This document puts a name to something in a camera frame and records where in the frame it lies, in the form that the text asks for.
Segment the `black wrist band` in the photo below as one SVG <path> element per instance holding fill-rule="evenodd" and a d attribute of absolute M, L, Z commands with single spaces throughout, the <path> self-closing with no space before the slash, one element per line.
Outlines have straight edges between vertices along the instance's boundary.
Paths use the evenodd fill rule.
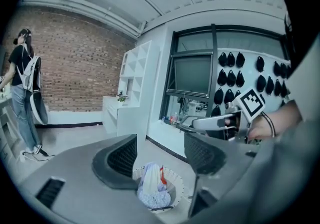
<path fill-rule="evenodd" d="M 272 120 L 270 119 L 270 117 L 264 113 L 264 111 L 261 112 L 261 116 L 267 121 L 267 123 L 269 124 L 270 126 L 270 129 L 271 129 L 271 136 L 272 138 L 274 138 L 276 136 L 276 130 L 275 130 L 275 127 L 274 127 L 274 124 L 272 122 Z"/>

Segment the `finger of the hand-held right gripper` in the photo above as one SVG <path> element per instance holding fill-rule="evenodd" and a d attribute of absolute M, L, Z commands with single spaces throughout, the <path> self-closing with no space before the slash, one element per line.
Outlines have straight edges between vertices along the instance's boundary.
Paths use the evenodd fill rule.
<path fill-rule="evenodd" d="M 234 114 L 227 114 L 214 117 L 199 118 L 192 121 L 192 126 L 195 130 L 204 131 L 221 131 L 237 128 L 236 121 L 232 123 Z"/>

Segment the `person's black clothing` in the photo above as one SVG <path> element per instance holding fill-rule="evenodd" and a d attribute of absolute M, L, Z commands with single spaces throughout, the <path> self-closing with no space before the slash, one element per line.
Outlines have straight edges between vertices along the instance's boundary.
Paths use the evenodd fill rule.
<path fill-rule="evenodd" d="M 320 7 L 317 0 L 284 0 L 287 7 L 285 32 L 291 70 L 302 62 L 320 33 Z"/>

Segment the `wall of black caps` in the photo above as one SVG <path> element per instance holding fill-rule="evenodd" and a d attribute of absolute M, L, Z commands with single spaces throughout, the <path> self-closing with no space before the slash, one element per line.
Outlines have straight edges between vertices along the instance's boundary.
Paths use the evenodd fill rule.
<path fill-rule="evenodd" d="M 224 114 L 225 105 L 249 88 L 264 99 L 265 111 L 277 110 L 288 98 L 289 61 L 268 54 L 236 49 L 218 50 L 214 114 Z"/>

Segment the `cream shirt with red collar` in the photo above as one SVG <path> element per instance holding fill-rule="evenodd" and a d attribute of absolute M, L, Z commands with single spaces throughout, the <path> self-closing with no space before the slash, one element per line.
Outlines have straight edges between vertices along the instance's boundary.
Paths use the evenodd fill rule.
<path fill-rule="evenodd" d="M 141 178 L 142 189 L 146 194 L 165 191 L 167 181 L 164 178 L 164 167 L 155 162 L 150 162 L 144 166 L 144 175 Z"/>

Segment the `white woven laundry basket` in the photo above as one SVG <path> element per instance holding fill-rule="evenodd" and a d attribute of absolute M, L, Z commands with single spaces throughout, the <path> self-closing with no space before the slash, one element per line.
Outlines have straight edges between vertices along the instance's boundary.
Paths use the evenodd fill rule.
<path fill-rule="evenodd" d="M 132 173 L 133 174 L 132 178 L 138 184 L 138 188 L 142 186 L 141 178 L 144 174 L 144 167 L 145 166 L 138 168 Z M 184 195 L 185 186 L 184 186 L 183 179 L 177 173 L 175 173 L 174 171 L 164 166 L 163 166 L 163 170 L 164 170 L 163 171 L 164 177 L 167 181 L 166 187 L 167 187 L 168 193 L 171 196 L 171 202 L 170 202 L 170 205 L 167 207 L 156 208 L 156 209 L 147 208 L 149 211 L 153 213 L 160 213 L 160 212 L 168 211 L 175 208 L 181 202 L 182 196 Z"/>

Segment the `person's right hand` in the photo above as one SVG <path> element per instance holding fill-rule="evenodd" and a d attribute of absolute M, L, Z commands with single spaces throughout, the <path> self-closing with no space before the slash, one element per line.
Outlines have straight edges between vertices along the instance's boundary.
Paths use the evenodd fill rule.
<path fill-rule="evenodd" d="M 248 132 L 248 140 L 254 139 L 265 139 L 270 138 L 272 135 L 272 129 L 270 128 L 269 123 L 266 119 L 259 115 L 256 117 L 251 123 L 249 132 Z"/>

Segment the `person's right forearm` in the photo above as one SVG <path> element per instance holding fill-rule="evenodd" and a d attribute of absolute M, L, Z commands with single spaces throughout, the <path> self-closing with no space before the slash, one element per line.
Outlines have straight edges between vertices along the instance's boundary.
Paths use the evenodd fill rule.
<path fill-rule="evenodd" d="M 280 135 L 302 121 L 302 116 L 295 100 L 288 101 L 268 116 L 274 125 L 275 135 Z"/>

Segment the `white shelf cabinet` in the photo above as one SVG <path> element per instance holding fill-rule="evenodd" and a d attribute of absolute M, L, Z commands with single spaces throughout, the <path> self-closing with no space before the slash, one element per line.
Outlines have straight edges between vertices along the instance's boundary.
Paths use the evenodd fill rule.
<path fill-rule="evenodd" d="M 107 133 L 117 136 L 136 134 L 138 141 L 145 140 L 159 55 L 160 49 L 153 41 L 124 54 L 117 93 L 114 97 L 103 97 L 102 122 Z M 120 91 L 128 96 L 125 102 L 117 100 Z"/>

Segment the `white ceiling duct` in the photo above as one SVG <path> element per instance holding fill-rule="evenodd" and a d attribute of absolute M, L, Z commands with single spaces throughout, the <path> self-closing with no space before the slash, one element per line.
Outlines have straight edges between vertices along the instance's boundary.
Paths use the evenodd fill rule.
<path fill-rule="evenodd" d="M 48 7 L 80 14 L 109 25 L 132 38 L 139 38 L 144 33 L 147 24 L 144 21 L 136 27 L 112 11 L 85 0 L 19 0 L 18 5 Z"/>

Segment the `white drawer desk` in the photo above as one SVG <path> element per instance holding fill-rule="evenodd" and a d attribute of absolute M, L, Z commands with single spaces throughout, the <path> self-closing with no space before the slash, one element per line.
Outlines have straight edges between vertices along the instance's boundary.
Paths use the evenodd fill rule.
<path fill-rule="evenodd" d="M 11 96 L 0 93 L 0 159 L 6 168 L 19 157 L 22 142 L 11 106 Z"/>

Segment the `round dark dish white rim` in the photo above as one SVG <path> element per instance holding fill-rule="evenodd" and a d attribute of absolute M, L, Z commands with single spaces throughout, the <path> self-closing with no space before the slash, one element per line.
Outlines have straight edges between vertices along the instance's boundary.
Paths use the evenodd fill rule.
<path fill-rule="evenodd" d="M 41 125 L 48 124 L 48 114 L 40 90 L 34 91 L 30 96 L 30 105 L 36 121 Z"/>

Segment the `black window frame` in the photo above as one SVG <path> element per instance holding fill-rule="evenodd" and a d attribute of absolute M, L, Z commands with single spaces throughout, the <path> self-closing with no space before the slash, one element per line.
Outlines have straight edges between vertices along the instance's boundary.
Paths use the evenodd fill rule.
<path fill-rule="evenodd" d="M 286 61 L 290 59 L 285 36 L 263 29 L 212 24 L 175 32 L 159 116 L 160 120 L 166 117 L 163 123 L 171 124 L 170 117 L 175 112 L 178 113 L 177 124 L 189 115 L 223 115 L 214 114 L 213 108 L 221 48 L 254 51 Z"/>

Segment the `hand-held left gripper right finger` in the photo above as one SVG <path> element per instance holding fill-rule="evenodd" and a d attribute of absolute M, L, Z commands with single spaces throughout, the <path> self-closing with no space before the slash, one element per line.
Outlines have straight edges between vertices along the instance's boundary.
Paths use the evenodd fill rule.
<path fill-rule="evenodd" d="M 196 174 L 189 219 L 247 219 L 273 140 L 260 145 L 185 133 L 184 150 Z"/>

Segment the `blue checkered clothes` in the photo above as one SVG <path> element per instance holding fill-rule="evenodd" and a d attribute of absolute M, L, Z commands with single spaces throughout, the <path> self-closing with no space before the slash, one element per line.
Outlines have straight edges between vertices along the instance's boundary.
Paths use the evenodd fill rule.
<path fill-rule="evenodd" d="M 158 191 L 151 194 L 143 192 L 143 186 L 140 186 L 137 191 L 139 200 L 149 209 L 167 207 L 170 205 L 171 196 L 167 191 L 166 185 L 159 185 Z"/>

